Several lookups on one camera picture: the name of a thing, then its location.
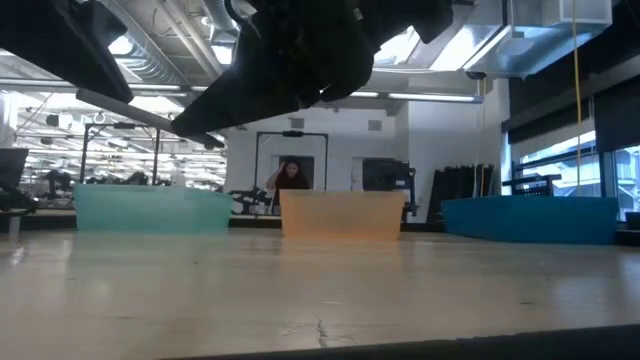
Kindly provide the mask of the person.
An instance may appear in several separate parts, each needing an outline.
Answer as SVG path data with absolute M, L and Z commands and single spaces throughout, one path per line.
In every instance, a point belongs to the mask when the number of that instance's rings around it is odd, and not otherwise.
M 279 165 L 278 170 L 268 179 L 266 187 L 274 191 L 272 205 L 279 206 L 282 190 L 309 190 L 310 184 L 298 159 L 286 157 Z

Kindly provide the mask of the black gantry frame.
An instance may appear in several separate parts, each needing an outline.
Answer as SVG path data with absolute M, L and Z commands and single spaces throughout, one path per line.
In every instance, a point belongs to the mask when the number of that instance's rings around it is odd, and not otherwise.
M 262 132 L 256 134 L 254 183 L 262 187 L 278 169 L 282 159 L 296 157 L 298 160 L 313 158 L 313 170 L 305 170 L 314 190 L 327 189 L 327 165 L 329 135 L 302 131 Z
M 85 125 L 79 181 L 119 178 L 121 183 L 141 183 L 141 173 L 149 185 L 158 181 L 162 134 L 149 125 L 132 122 Z

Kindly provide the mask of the translucent orange plastic bin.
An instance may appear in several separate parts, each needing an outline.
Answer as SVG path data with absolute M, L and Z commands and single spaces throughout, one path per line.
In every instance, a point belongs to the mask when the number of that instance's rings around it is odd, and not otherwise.
M 282 231 L 300 239 L 396 240 L 405 200 L 401 191 L 283 190 Z

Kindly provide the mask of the translucent teal plastic bin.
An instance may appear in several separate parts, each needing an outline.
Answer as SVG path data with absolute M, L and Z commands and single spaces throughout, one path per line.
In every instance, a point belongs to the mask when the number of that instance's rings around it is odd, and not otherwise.
M 188 187 L 79 184 L 74 206 L 80 231 L 208 234 L 227 230 L 233 198 Z

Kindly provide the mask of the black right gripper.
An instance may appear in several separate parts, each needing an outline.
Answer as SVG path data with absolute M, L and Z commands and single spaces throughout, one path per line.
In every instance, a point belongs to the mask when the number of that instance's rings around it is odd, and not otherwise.
M 200 135 L 345 98 L 370 79 L 372 44 L 358 0 L 246 0 L 275 61 L 235 62 L 171 123 Z

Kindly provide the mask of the long ceiling light bar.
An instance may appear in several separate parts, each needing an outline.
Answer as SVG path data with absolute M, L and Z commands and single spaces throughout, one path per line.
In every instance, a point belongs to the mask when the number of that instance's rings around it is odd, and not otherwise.
M 185 97 L 187 94 L 202 93 L 205 86 L 192 85 L 171 85 L 171 84 L 147 84 L 133 83 L 130 89 L 140 96 L 172 96 L 174 93 L 178 97 Z M 0 88 L 12 89 L 21 92 L 54 92 L 62 93 L 75 91 L 77 87 L 63 80 L 47 79 L 24 79 L 24 78 L 3 78 L 0 77 Z M 398 101 L 420 101 L 420 102 L 442 102 L 442 103 L 468 103 L 480 104 L 484 97 L 478 95 L 459 94 L 437 94 L 437 93 L 398 93 L 398 92 L 378 92 L 378 91 L 356 91 L 350 98 L 376 99 L 376 100 L 398 100 Z

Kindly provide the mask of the black office chair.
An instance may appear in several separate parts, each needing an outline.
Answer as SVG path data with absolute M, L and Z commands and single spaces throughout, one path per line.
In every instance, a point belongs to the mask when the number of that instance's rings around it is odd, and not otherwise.
M 19 189 L 28 154 L 25 148 L 0 148 L 0 212 L 29 215 L 36 211 L 37 203 Z

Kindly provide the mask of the black folded panels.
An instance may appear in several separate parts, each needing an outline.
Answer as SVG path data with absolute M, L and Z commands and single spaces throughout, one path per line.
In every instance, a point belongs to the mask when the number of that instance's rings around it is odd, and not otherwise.
M 442 223 L 442 203 L 447 200 L 488 196 L 493 165 L 448 166 L 434 172 L 427 223 Z

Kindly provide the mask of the silver round air duct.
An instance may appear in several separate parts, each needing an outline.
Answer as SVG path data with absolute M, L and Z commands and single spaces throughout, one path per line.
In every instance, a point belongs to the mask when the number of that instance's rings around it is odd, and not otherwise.
M 205 13 L 205 25 L 209 28 L 212 45 L 231 44 L 239 36 L 239 27 L 229 16 L 224 0 L 200 0 Z

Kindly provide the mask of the blue plastic bin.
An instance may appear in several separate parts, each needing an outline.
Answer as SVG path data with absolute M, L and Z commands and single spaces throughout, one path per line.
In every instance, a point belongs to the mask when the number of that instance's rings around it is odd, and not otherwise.
M 618 203 L 602 197 L 488 196 L 442 203 L 450 234 L 505 243 L 611 245 Z

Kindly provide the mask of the black equipment rack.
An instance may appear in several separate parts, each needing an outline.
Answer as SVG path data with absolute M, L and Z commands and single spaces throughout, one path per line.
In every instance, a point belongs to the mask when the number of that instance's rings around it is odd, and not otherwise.
M 362 163 L 364 191 L 414 191 L 415 169 L 395 159 L 366 158 Z

